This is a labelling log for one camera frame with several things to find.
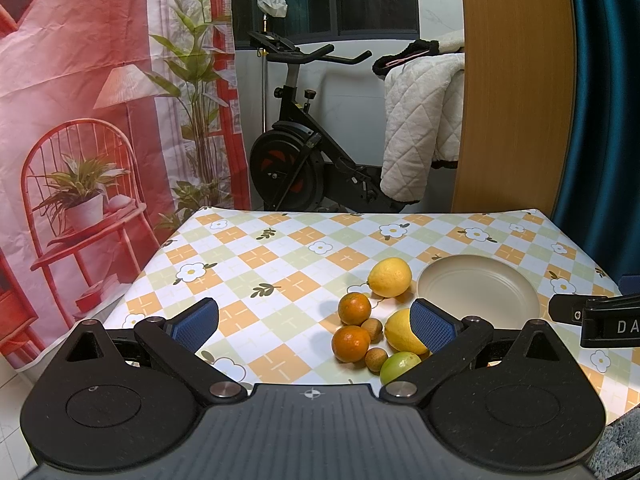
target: white flower pot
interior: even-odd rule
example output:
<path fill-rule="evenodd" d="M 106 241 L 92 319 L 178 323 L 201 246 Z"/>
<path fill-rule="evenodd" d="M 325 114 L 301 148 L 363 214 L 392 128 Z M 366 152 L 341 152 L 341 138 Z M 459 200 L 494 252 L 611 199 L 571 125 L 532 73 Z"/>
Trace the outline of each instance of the white flower pot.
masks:
<path fill-rule="evenodd" d="M 65 216 L 66 221 L 76 233 L 96 225 L 102 220 L 102 195 L 94 196 L 86 202 L 66 209 Z"/>

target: gray rug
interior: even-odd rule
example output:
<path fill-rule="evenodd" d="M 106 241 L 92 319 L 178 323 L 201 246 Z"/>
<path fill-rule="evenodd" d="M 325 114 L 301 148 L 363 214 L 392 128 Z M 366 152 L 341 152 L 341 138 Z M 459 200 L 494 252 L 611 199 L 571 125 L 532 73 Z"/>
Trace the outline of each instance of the gray rug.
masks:
<path fill-rule="evenodd" d="M 589 467 L 604 480 L 640 464 L 640 406 L 607 426 Z M 640 474 L 633 476 L 640 479 Z"/>

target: plate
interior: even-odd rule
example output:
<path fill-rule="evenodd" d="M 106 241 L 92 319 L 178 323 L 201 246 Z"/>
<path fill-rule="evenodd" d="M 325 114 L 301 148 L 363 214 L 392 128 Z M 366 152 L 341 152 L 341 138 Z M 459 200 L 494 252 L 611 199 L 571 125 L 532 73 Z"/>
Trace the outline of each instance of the plate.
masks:
<path fill-rule="evenodd" d="M 418 278 L 419 298 L 457 319 L 480 316 L 496 328 L 521 329 L 540 317 L 540 301 L 529 281 L 513 267 L 475 254 L 436 260 Z"/>

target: metal pole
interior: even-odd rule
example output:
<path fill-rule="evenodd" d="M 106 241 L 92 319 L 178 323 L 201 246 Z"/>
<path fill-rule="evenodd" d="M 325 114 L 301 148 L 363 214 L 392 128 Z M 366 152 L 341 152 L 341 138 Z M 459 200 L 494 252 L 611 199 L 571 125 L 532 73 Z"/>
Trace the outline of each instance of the metal pole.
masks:
<path fill-rule="evenodd" d="M 267 15 L 262 15 L 262 31 L 267 31 Z M 267 51 L 262 50 L 262 132 L 267 131 L 267 92 L 268 92 Z"/>

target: bike handlebar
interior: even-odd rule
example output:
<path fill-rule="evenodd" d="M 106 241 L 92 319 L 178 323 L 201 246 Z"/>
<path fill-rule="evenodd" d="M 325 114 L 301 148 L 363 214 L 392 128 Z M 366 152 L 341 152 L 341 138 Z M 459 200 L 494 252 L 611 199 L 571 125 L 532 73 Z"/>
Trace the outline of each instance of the bike handlebar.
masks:
<path fill-rule="evenodd" d="M 353 59 L 348 57 L 337 57 L 337 56 L 322 56 L 320 61 L 331 61 L 332 63 L 340 63 L 343 65 L 357 65 L 360 62 L 363 62 L 365 59 L 373 56 L 370 50 L 367 50 Z"/>
<path fill-rule="evenodd" d="M 267 61 L 274 63 L 287 63 L 290 65 L 305 65 L 316 61 L 334 51 L 332 44 L 321 46 L 310 54 L 304 52 L 270 52 L 267 54 Z"/>

